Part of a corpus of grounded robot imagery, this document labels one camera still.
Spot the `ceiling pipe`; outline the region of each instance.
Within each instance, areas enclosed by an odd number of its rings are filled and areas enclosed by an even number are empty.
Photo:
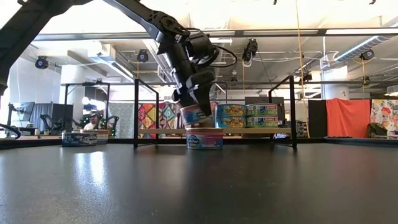
[[[398,22],[393,24],[391,27],[397,27],[397,26],[398,26]],[[376,46],[386,42],[387,40],[389,40],[393,37],[394,36],[381,36],[381,35],[373,36],[373,37],[365,40],[364,42],[358,44],[357,46],[347,50],[346,52],[336,54],[333,59],[336,62],[346,62],[349,59],[352,59],[353,57],[356,57],[356,56],[372,49],[373,47],[376,47]]]

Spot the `tuna can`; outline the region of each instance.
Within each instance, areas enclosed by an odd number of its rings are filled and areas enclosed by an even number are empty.
[[[187,128],[188,149],[222,149],[224,132],[221,128]]]
[[[272,103],[247,105],[248,117],[275,116],[278,117],[278,106]]]
[[[216,106],[216,118],[225,116],[246,116],[246,106],[236,104],[221,104]]]
[[[97,145],[97,134],[62,133],[63,147],[80,147]]]
[[[276,117],[253,117],[247,118],[248,128],[277,128],[278,118]]]
[[[216,118],[216,128],[245,128],[246,118],[242,116],[229,116]]]
[[[207,116],[202,112],[199,105],[191,105],[180,109],[184,124],[195,124],[203,121]]]
[[[81,133],[90,133],[97,135],[97,144],[107,144],[109,137],[109,130],[80,130]]]

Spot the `patterned wall hanging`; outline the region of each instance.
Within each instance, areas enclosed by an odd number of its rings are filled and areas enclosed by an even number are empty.
[[[159,128],[172,129],[176,127],[176,110],[179,106],[175,103],[159,103]],[[156,107],[155,103],[140,103],[138,108],[138,128],[156,128]],[[140,134],[141,138],[155,138],[155,134]]]
[[[398,131],[398,100],[372,100],[371,122],[382,124],[392,136]]]

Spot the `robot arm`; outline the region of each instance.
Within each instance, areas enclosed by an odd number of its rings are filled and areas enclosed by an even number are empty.
[[[18,0],[22,7],[0,30],[0,96],[7,88],[11,65],[48,21],[66,12],[71,6],[91,0]],[[195,103],[207,115],[211,114],[209,91],[213,73],[205,69],[213,62],[219,50],[207,35],[197,30],[195,34],[180,25],[172,16],[153,11],[139,0],[104,0],[142,25],[159,43],[158,54],[166,54],[177,82],[173,99],[185,107]]]

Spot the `black table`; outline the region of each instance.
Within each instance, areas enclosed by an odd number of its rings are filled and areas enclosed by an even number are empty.
[[[397,223],[398,151],[128,144],[0,151],[0,223]]]

